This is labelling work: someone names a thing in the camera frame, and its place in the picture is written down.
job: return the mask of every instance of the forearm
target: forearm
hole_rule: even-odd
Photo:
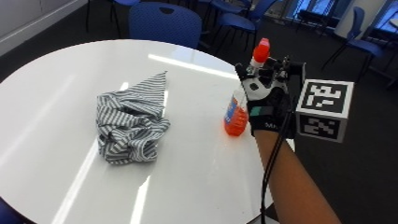
[[[267,167],[278,133],[255,131],[263,166]],[[283,224],[340,223],[336,213],[313,182],[287,141],[271,176],[275,208]]]

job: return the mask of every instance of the gray striped towel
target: gray striped towel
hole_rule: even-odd
[[[112,164],[154,161],[158,140],[171,126],[162,117],[166,72],[126,91],[99,96],[98,129],[100,154]]]

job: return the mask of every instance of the table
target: table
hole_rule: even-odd
[[[163,71],[172,126],[159,159],[111,165],[97,97]],[[247,223],[263,167],[250,130],[236,138],[223,129],[238,85],[231,64],[160,42],[94,42],[37,59],[0,84],[0,197],[38,223]]]

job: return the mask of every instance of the chair leg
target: chair leg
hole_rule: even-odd
[[[247,32],[247,45],[246,45],[246,51],[248,49],[248,44],[250,44],[250,32]]]
[[[216,55],[219,54],[219,52],[220,52],[220,49],[222,49],[222,47],[223,47],[223,44],[224,44],[224,42],[226,42],[227,36],[228,36],[228,34],[230,34],[231,31],[232,31],[232,29],[228,30],[228,32],[227,32],[227,34],[226,34],[226,36],[224,36],[224,38],[223,38],[223,40],[222,40],[222,44],[220,44],[220,46],[219,46],[219,48],[218,48],[218,51],[216,51],[216,53],[215,53],[215,56],[216,56]]]
[[[210,4],[210,6],[207,8],[207,13],[206,13],[204,19],[203,19],[204,27],[208,27],[208,25],[210,25],[211,16],[212,16],[212,8],[211,8],[211,4]]]
[[[214,41],[212,41],[212,46],[215,45],[215,42],[216,42],[218,36],[220,34],[222,28],[223,28],[223,26],[220,26],[219,29],[218,29],[218,31],[216,31],[216,35],[215,35],[215,38],[214,38]]]
[[[343,47],[343,48],[339,50],[337,54],[335,55],[335,57],[333,57],[333,59],[332,59],[332,62],[333,62],[333,63],[335,63],[337,57],[341,55],[341,53],[345,51],[347,48],[348,48],[348,47],[345,46],[345,47]]]
[[[120,38],[123,38],[122,27],[120,27],[120,20],[118,18],[118,13],[116,13],[115,1],[112,2],[112,8],[114,9],[111,9],[111,10],[114,10],[115,22],[116,22],[116,28],[118,28],[118,35],[119,35]]]
[[[90,0],[87,0],[87,12],[86,12],[86,31],[89,32],[89,19],[90,19]]]
[[[323,71],[324,71],[328,63],[332,60],[336,60],[336,57],[341,54],[341,52],[344,51],[345,48],[347,48],[347,44],[340,47],[340,49],[336,51],[336,53],[332,55],[332,57],[325,61],[324,65],[323,65],[323,68],[321,68]]]
[[[258,43],[258,31],[255,31],[255,34],[254,34],[254,49],[252,49],[252,52],[255,51],[256,43]]]
[[[214,20],[214,28],[216,27],[216,24],[218,24],[218,18],[219,18],[219,10],[216,10],[216,15],[215,15],[215,20]]]
[[[300,28],[300,26],[301,26],[301,23],[303,23],[303,20],[300,20],[300,23],[297,24],[296,32],[299,31],[299,28]]]
[[[360,73],[359,73],[359,77],[357,77],[356,83],[360,83],[360,79],[361,79],[361,77],[363,77],[363,76],[365,75],[365,73],[368,72],[368,70],[369,70],[369,66],[371,66],[371,62],[372,62],[372,59],[373,59],[373,57],[372,57],[372,55],[369,54],[369,55],[367,56],[367,58],[365,58],[364,63],[363,63],[363,67],[361,67],[361,71],[360,71]]]
[[[232,43],[235,42],[236,34],[238,34],[238,29],[235,29],[235,34],[234,34],[234,38],[232,38]]]

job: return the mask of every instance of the orange bottle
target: orange bottle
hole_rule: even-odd
[[[263,38],[259,46],[254,51],[254,59],[248,67],[248,73],[256,74],[259,68],[263,67],[267,59],[271,56],[271,42],[270,39]],[[235,91],[232,101],[228,106],[227,114],[224,117],[224,129],[232,136],[240,136],[247,128],[250,120],[247,109],[247,93],[242,85]]]
[[[250,115],[246,100],[246,91],[240,87],[239,90],[235,91],[235,95],[224,117],[224,129],[226,132],[232,136],[240,136],[247,128]]]

